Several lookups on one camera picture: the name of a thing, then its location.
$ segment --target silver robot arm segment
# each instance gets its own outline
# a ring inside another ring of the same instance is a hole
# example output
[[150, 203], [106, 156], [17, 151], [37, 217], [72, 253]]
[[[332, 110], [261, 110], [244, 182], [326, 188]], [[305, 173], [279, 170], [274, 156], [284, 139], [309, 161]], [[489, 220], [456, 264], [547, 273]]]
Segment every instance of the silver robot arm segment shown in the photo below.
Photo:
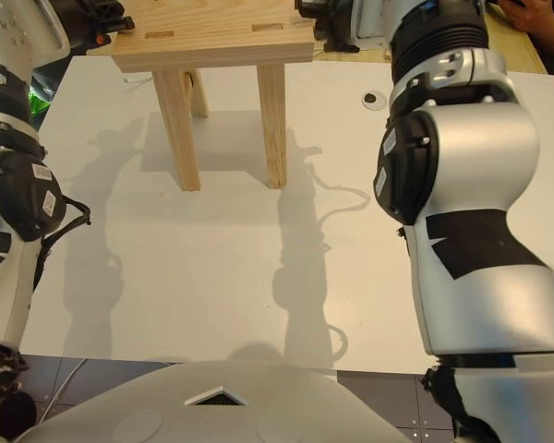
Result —
[[554, 273], [507, 226], [539, 140], [476, 0], [423, 2], [391, 39], [378, 203], [403, 224], [424, 379], [462, 437], [554, 442]]

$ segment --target black cable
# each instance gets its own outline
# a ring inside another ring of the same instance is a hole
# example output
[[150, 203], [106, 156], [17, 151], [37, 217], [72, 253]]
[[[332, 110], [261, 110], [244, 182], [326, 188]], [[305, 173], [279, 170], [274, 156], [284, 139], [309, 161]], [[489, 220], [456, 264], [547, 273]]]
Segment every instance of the black cable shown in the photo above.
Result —
[[74, 208], [79, 210], [81, 212], [81, 215], [77, 216], [77, 218], [72, 220], [70, 223], [68, 223], [59, 231], [56, 231], [55, 233], [52, 233], [51, 235], [46, 236], [42, 239], [41, 241], [42, 247], [41, 247], [41, 250], [39, 251], [39, 256], [37, 257], [37, 267], [35, 268], [35, 279], [33, 283], [33, 289], [36, 289], [37, 285], [39, 284], [39, 280], [43, 275], [45, 260], [49, 256], [49, 253], [52, 247], [54, 247], [55, 243], [64, 235], [78, 228], [79, 226], [82, 226], [83, 224], [86, 224], [88, 226], [91, 225], [90, 208], [88, 206], [86, 206], [84, 203], [80, 203], [79, 201], [73, 200], [70, 197], [67, 197], [67, 196], [62, 196], [62, 197], [64, 198], [64, 203], [66, 203], [69, 206], [73, 206]]

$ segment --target round hole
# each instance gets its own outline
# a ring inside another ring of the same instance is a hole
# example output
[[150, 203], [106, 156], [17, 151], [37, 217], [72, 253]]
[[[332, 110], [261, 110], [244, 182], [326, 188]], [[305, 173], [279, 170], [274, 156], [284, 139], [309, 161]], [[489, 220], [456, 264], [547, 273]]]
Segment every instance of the round hole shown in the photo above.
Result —
[[370, 111], [381, 111], [386, 107], [386, 96], [378, 90], [368, 90], [361, 97], [361, 102]]
[[368, 92], [366, 96], [363, 98], [365, 103], [375, 103], [378, 101], [378, 97], [373, 95], [371, 92]]

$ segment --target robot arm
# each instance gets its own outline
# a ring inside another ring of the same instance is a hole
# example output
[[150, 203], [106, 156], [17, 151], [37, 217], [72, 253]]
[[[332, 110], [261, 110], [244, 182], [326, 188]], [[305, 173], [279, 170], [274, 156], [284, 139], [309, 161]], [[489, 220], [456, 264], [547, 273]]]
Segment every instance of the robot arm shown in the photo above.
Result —
[[469, 441], [554, 442], [554, 274], [507, 226], [539, 140], [488, 49], [484, 5], [320, 3], [298, 7], [318, 18], [326, 50], [390, 42], [374, 191], [403, 225], [423, 343], [439, 358], [425, 388]]
[[[132, 29], [123, 13], [111, 0], [0, 0], [0, 435], [7, 438], [34, 425], [34, 406], [16, 378], [27, 368], [18, 347], [43, 262], [90, 216], [62, 195], [43, 162], [46, 151], [30, 125], [31, 74], [71, 48], [104, 45], [107, 32]], [[82, 215], [57, 231], [68, 205]]]

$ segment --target wooden table leg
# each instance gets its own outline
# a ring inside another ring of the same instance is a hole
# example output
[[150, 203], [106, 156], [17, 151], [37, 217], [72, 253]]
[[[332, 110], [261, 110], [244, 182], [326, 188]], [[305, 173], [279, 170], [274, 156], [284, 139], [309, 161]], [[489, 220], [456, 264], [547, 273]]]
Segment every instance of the wooden table leg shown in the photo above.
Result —
[[257, 76], [269, 187], [282, 188], [287, 183], [285, 65], [259, 65]]
[[182, 69], [152, 72], [166, 135], [175, 159], [179, 184], [184, 191], [199, 191], [199, 172], [193, 143], [188, 87]]
[[191, 78], [191, 85], [193, 88], [191, 114], [194, 117], [207, 118], [210, 115], [210, 111], [207, 107], [207, 100], [205, 100], [205, 90], [203, 89], [201, 74], [198, 69], [189, 69], [187, 73]]

